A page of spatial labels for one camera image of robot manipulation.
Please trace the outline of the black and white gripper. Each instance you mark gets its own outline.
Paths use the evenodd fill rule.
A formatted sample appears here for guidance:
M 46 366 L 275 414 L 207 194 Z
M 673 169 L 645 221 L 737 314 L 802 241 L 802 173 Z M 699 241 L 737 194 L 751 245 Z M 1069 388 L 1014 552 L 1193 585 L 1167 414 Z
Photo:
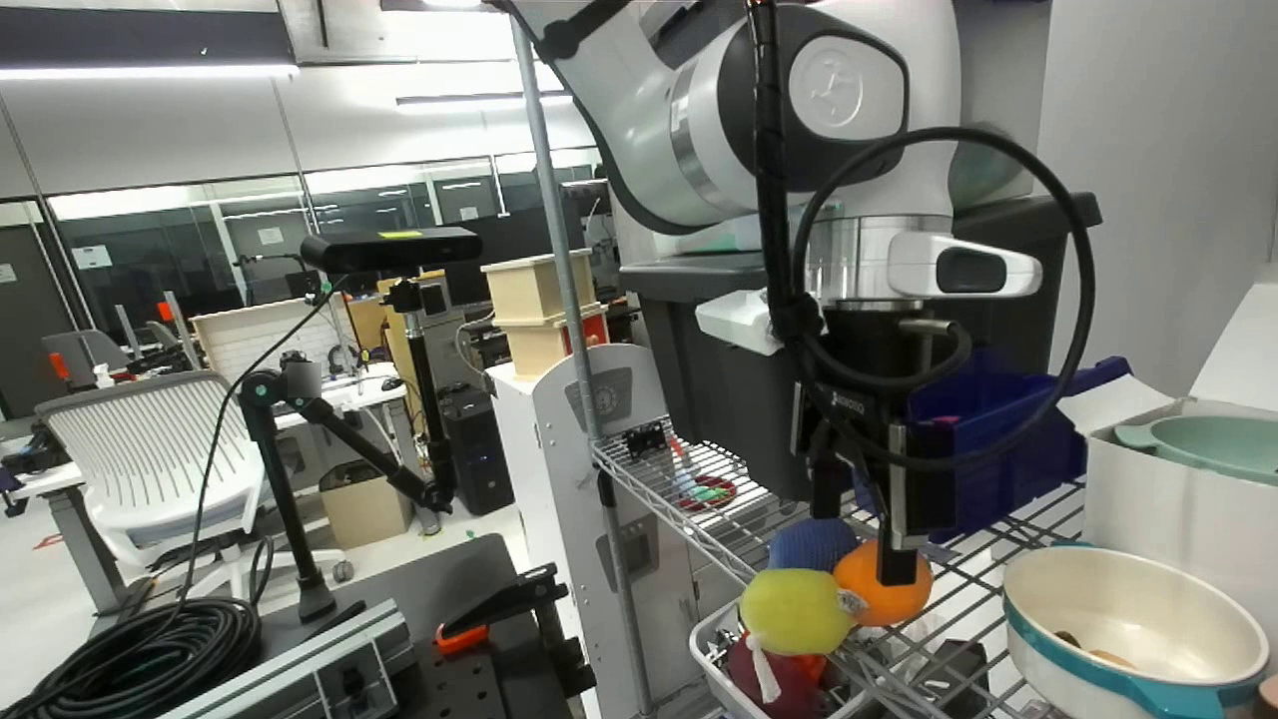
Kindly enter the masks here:
M 812 515 L 837 520 L 853 472 L 888 476 L 880 583 L 905 585 L 920 555 L 905 535 L 912 476 L 942 459 L 912 452 L 905 399 L 970 358 L 970 332 L 926 310 L 821 310 L 786 304 L 796 346 L 792 452 L 812 480 Z

